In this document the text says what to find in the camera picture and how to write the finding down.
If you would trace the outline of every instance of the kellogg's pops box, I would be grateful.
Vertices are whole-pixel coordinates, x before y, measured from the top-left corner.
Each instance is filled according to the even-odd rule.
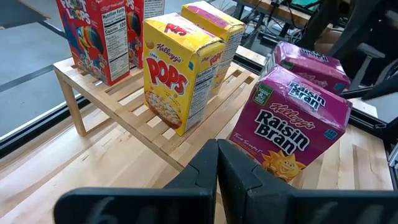
[[[350,84],[339,60],[290,43],[276,45],[262,73],[275,63],[335,94]]]
[[[181,16],[225,41],[225,51],[221,56],[218,72],[211,89],[210,97],[215,96],[221,88],[226,71],[241,43],[244,23],[221,12],[205,1],[183,5]]]
[[[253,88],[230,140],[288,182],[344,134],[351,106],[277,65]]]
[[[126,0],[130,67],[142,68],[143,21],[164,13],[164,0]]]
[[[107,85],[129,74],[125,0],[57,0],[73,61]]]
[[[202,120],[224,42],[171,13],[144,21],[146,105],[182,135]]]

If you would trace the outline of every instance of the gray floor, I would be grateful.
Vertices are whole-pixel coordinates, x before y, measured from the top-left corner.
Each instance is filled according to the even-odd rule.
[[[63,30],[54,0],[24,1],[51,17],[48,22]],[[179,12],[182,4],[194,1],[166,0],[165,13]],[[235,5],[232,0],[211,3],[223,9]],[[0,86],[70,57],[67,41],[38,23],[0,31],[0,49]],[[254,41],[251,49],[263,55],[269,53],[269,49],[260,45],[258,40]],[[390,121],[398,116],[398,110],[391,108],[391,99],[396,100],[397,97],[387,96],[369,103],[377,107],[381,119]],[[62,102],[64,98],[53,71],[5,91],[0,90],[0,137]]]

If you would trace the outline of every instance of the green badge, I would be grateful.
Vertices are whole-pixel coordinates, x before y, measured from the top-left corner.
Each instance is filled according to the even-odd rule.
[[[282,63],[282,67],[284,67],[284,68],[286,68],[288,70],[291,70],[293,68],[293,66],[294,66],[294,64],[291,63],[291,62],[283,61],[283,63]]]
[[[260,83],[256,93],[253,96],[253,100],[260,105],[265,105],[268,99],[271,97],[273,91],[274,90],[271,87]]]

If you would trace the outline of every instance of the yellow cereal box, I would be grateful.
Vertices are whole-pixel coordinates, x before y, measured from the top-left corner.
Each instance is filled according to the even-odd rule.
[[[205,1],[183,5],[181,16],[225,41],[225,52],[221,57],[210,97],[215,96],[220,90],[226,71],[241,43],[244,23],[221,12]]]
[[[182,135],[203,118],[224,42],[171,13],[144,21],[146,105]]]

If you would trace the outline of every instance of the purple cereal box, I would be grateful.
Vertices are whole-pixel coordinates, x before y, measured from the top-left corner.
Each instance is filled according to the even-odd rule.
[[[288,182],[344,134],[351,107],[276,65],[253,88],[230,140]]]
[[[350,84],[339,60],[290,43],[276,45],[266,68],[275,63],[334,94],[340,94]]]

